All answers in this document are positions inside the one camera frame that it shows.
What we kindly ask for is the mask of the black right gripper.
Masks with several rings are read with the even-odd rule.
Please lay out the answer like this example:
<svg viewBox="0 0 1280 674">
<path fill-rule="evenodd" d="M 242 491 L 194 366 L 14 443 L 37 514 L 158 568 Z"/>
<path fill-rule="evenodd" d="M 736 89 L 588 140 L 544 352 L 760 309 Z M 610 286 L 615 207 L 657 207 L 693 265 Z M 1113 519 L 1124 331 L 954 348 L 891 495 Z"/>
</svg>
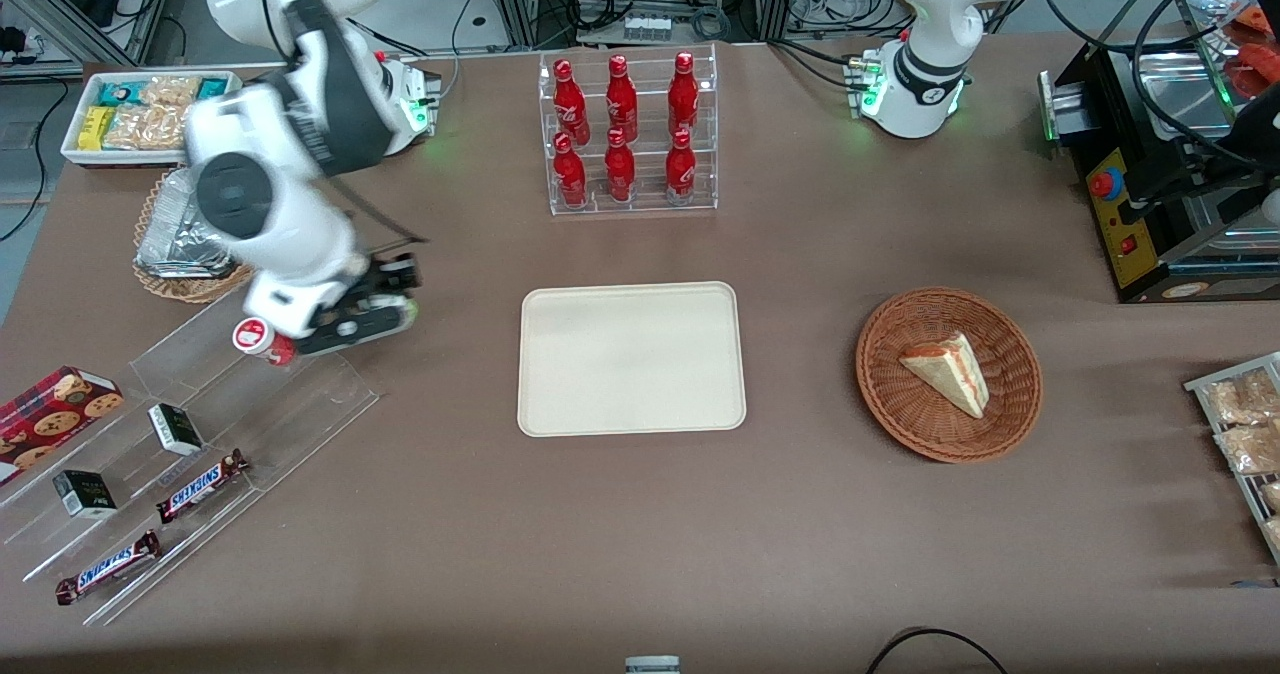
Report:
<svg viewBox="0 0 1280 674">
<path fill-rule="evenodd" d="M 387 297 L 402 295 L 403 290 L 421 286 L 419 263 L 412 253 L 397 258 L 370 260 L 370 269 L 362 274 L 340 299 L 340 304 L 380 304 Z"/>
</svg>

